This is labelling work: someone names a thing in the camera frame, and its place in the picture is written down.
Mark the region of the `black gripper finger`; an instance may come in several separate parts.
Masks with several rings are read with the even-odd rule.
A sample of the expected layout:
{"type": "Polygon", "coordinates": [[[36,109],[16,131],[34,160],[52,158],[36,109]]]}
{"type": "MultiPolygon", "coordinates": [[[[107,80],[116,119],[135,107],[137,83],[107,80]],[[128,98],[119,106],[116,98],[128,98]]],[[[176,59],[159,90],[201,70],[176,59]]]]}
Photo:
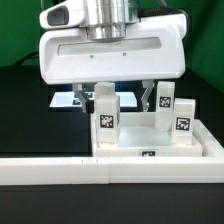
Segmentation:
{"type": "Polygon", "coordinates": [[[83,86],[81,84],[74,83],[72,85],[72,89],[76,97],[81,102],[82,111],[84,113],[92,114],[94,112],[94,101],[88,98],[83,86]]]}
{"type": "Polygon", "coordinates": [[[147,111],[150,107],[149,97],[155,86],[153,80],[143,80],[137,88],[137,110],[147,111]]]}

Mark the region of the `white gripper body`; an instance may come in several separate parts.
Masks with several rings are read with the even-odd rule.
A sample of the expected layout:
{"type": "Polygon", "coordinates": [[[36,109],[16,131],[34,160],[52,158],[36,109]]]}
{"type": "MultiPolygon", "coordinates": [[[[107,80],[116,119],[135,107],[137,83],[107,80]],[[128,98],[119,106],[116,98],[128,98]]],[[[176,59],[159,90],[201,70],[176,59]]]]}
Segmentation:
{"type": "Polygon", "coordinates": [[[90,41],[83,28],[46,32],[40,71],[48,84],[179,78],[185,71],[183,14],[143,18],[117,41],[90,41]]]}

